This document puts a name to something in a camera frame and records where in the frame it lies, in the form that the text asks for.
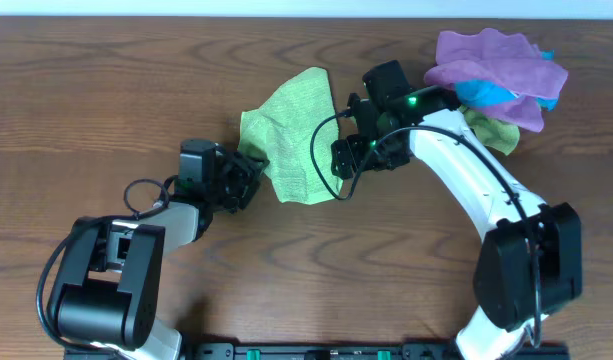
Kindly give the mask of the light green microfiber cloth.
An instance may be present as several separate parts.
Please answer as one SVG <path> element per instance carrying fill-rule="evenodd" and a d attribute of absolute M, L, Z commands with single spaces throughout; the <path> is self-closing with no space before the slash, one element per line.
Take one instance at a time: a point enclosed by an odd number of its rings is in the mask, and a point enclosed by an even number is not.
<path fill-rule="evenodd" d="M 313 205 L 339 194 L 329 169 L 339 138 L 328 72 L 311 67 L 282 84 L 259 108 L 241 114 L 238 150 L 265 159 L 278 200 Z"/>

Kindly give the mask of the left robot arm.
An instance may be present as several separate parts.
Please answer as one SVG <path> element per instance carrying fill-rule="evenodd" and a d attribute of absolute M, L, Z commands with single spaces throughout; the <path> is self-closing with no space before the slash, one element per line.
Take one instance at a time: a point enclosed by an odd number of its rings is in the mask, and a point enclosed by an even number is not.
<path fill-rule="evenodd" d="M 203 139 L 180 144 L 177 174 L 151 208 L 78 218 L 41 272 L 36 307 L 67 359 L 182 359 L 182 334 L 157 318 L 165 256 L 199 240 L 215 213 L 245 209 L 268 166 Z"/>

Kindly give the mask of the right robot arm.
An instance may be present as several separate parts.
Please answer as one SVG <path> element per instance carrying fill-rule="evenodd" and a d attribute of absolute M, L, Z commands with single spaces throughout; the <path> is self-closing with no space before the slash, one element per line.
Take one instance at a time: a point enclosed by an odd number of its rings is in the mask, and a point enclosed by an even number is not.
<path fill-rule="evenodd" d="M 539 348 L 543 321 L 582 293 L 581 220 L 568 203 L 550 206 L 518 182 L 480 143 L 457 97 L 432 86 L 363 99 L 344 116 L 357 133 L 331 146 L 331 171 L 356 181 L 412 158 L 426 164 L 473 222 L 481 249 L 473 276 L 478 307 L 449 359 L 511 359 Z"/>

